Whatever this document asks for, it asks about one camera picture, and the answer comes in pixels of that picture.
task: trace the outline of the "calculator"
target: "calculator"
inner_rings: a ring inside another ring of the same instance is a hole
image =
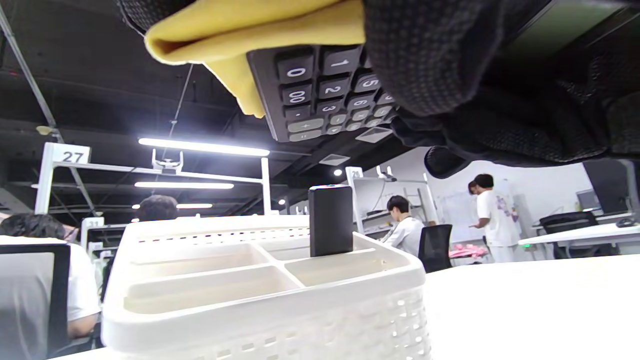
[[[279,142],[389,124],[396,115],[362,45],[261,49],[247,58]]]

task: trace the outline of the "ceiling pipe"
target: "ceiling pipe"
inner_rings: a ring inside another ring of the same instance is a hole
[[[20,51],[20,47],[18,47],[18,43],[15,39],[15,34],[13,34],[13,31],[11,30],[11,26],[9,25],[9,20],[7,19],[4,13],[4,9],[2,5],[0,5],[0,26],[4,31],[4,35],[6,36],[7,41],[9,42],[9,46],[11,46],[11,49],[13,50],[15,58],[18,60],[18,63],[20,64],[20,68],[24,73],[24,77],[29,82],[31,91],[33,91],[33,95],[36,97],[36,100],[40,105],[40,109],[42,110],[42,113],[44,114],[45,119],[47,119],[47,123],[49,127],[53,129],[54,137],[58,140],[59,143],[65,143],[64,139],[62,139],[62,134],[60,134],[60,131],[58,130],[56,119],[54,119],[53,114],[51,113],[51,109],[49,108],[47,101],[44,99],[44,96],[42,95],[42,92],[40,91],[40,88],[36,83],[36,79],[33,77],[33,74],[31,73],[31,69],[29,69],[29,65],[27,65],[27,61],[24,59],[24,56]],[[71,170],[71,175],[74,177],[74,181],[78,185],[78,188],[80,189],[80,192],[82,193],[87,205],[89,205],[89,208],[91,208],[91,212],[93,213],[94,216],[98,216],[95,212],[95,207],[93,206],[93,202],[89,197],[89,193],[86,191],[86,188],[84,187],[84,183],[82,182],[82,179],[78,174],[78,170],[72,167],[70,167],[69,170]]]

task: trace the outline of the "fluorescent light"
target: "fluorescent light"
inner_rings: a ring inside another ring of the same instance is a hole
[[[231,189],[233,184],[225,183],[164,183],[164,182],[141,182],[135,183],[137,188],[162,188],[162,189]]]
[[[269,151],[264,149],[255,149],[253,147],[241,147],[241,146],[230,146],[230,145],[216,145],[214,143],[182,142],[182,141],[176,141],[176,140],[149,139],[149,138],[142,138],[138,140],[138,143],[142,145],[149,145],[149,146],[156,146],[156,147],[169,147],[171,149],[219,152],[221,154],[248,155],[248,156],[269,155]]]
[[[213,204],[178,204],[176,208],[179,209],[209,209]]]

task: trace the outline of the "yellow cloth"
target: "yellow cloth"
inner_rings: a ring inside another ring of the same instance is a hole
[[[163,63],[203,63],[245,114],[263,117],[247,52],[362,44],[363,12],[361,0],[197,0],[151,27],[145,44]]]

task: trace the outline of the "pink object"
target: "pink object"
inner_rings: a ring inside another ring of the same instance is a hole
[[[456,258],[480,258],[487,255],[489,252],[484,247],[467,244],[466,247],[457,244],[454,246],[455,250],[449,251],[449,259]]]

